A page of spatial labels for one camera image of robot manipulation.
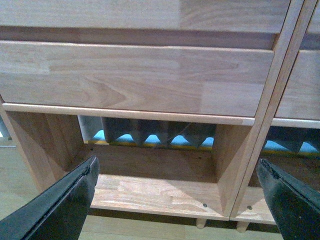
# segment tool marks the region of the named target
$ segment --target wooden drawer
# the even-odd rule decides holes
[[[279,33],[290,0],[5,0],[0,25]]]
[[[300,50],[276,118],[320,120],[320,50]]]
[[[255,115],[271,50],[0,43],[5,102]]]
[[[307,34],[320,34],[320,2],[318,1],[311,21],[309,23],[308,29],[307,29]]]

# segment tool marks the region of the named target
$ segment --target wooden shelf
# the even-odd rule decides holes
[[[271,126],[320,129],[320,120],[274,118]]]
[[[229,219],[222,215],[210,152],[88,144],[78,158],[91,155],[100,161],[93,208]]]
[[[253,126],[254,117],[3,103],[6,111]]]
[[[268,156],[266,159],[295,178],[320,191],[319,160],[280,156]],[[230,220],[273,225],[276,224],[265,201],[263,189],[259,183],[256,171],[253,172],[250,179],[249,186],[244,194],[238,215],[236,217],[231,217]]]

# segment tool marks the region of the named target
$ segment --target light wood grain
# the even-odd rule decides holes
[[[319,2],[317,3],[314,9],[311,21],[307,29],[307,33],[317,34],[317,35],[320,34],[320,3]]]
[[[298,180],[320,191],[320,163],[318,160],[279,156],[267,157],[267,159]],[[276,224],[265,201],[263,189],[255,171],[252,174],[249,186],[246,188],[238,214],[236,217],[232,217],[231,220]]]
[[[0,44],[5,102],[253,117],[269,50]]]
[[[0,40],[271,50],[275,35],[265,32],[0,26]]]
[[[279,33],[289,0],[1,2],[0,25]]]
[[[320,50],[300,50],[276,118],[320,120]]]
[[[236,230],[239,233],[244,233],[247,230],[248,226],[249,226],[249,222],[238,221],[237,224],[236,224]]]
[[[100,161],[94,208],[229,219],[222,215],[209,152],[88,145],[79,153],[90,155]]]
[[[275,116],[281,95],[306,32],[316,0],[292,1],[281,34],[274,46],[274,58],[266,80],[261,100],[252,127],[252,135],[246,146],[245,173],[234,203],[231,217],[238,215],[242,199],[255,169],[259,154],[264,145],[268,130]]]
[[[198,229],[203,229],[206,226],[207,219],[205,218],[197,218],[195,225]]]
[[[2,106],[6,111],[30,112],[30,113],[86,115],[86,116],[96,116],[96,117],[193,122],[193,123],[205,123],[205,124],[228,124],[228,125],[242,125],[242,126],[252,126],[255,122],[255,119],[253,117],[241,117],[241,116],[220,116],[220,115],[185,114],[185,113],[168,113],[168,112],[152,112],[152,111],[132,111],[132,110],[101,109],[101,108],[86,108],[86,107],[71,107],[71,106],[18,104],[18,103],[3,103]]]
[[[218,125],[215,130],[212,155],[216,162],[215,173],[225,216],[232,211],[246,170],[241,167],[240,160],[243,159],[251,129],[249,126]]]
[[[76,116],[0,113],[40,192],[67,173],[83,144]]]
[[[320,121],[305,120],[305,119],[274,118],[272,120],[271,126],[289,127],[289,128],[320,129]]]
[[[21,167],[26,169],[16,148],[0,148],[0,168]],[[9,177],[19,179],[20,171],[10,173]],[[31,177],[25,182],[29,186],[22,192],[10,193],[10,188],[16,188],[21,184],[21,179],[8,186],[6,192],[0,192],[0,219],[8,216],[13,211],[25,205],[37,196],[38,191],[33,186]],[[279,233],[270,232],[270,227],[265,230],[247,230],[245,233],[235,231],[233,222],[210,221],[210,227],[202,230],[192,224],[193,220],[179,217],[152,216],[140,214],[115,212],[105,216],[88,215],[84,223],[80,240],[281,240]]]

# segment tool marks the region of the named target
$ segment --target wooden edge trim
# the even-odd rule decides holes
[[[273,220],[258,220],[250,217],[230,217],[230,221],[237,221],[237,222],[249,222],[249,223],[255,223],[255,224],[270,224],[270,225],[277,225],[276,222]]]
[[[272,120],[271,126],[290,127],[290,128],[306,128],[306,129],[320,129],[320,120],[274,118]]]
[[[242,116],[204,115],[204,114],[119,110],[119,109],[103,109],[103,108],[88,108],[88,107],[73,107],[73,106],[52,106],[52,105],[19,104],[19,103],[3,103],[2,106],[4,110],[14,111],[14,112],[85,115],[85,116],[95,116],[95,117],[130,118],[130,119],[193,122],[193,123],[205,123],[205,124],[241,125],[241,126],[253,126],[253,124],[255,123],[254,117],[242,117]]]

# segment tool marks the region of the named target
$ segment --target open shelf compartment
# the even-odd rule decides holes
[[[93,208],[228,220],[210,152],[86,144],[100,174]]]
[[[303,181],[313,189],[320,191],[320,161],[315,158],[261,156],[277,165],[295,178]],[[245,191],[236,217],[231,220],[275,225],[275,220],[265,201],[263,189],[254,171]]]

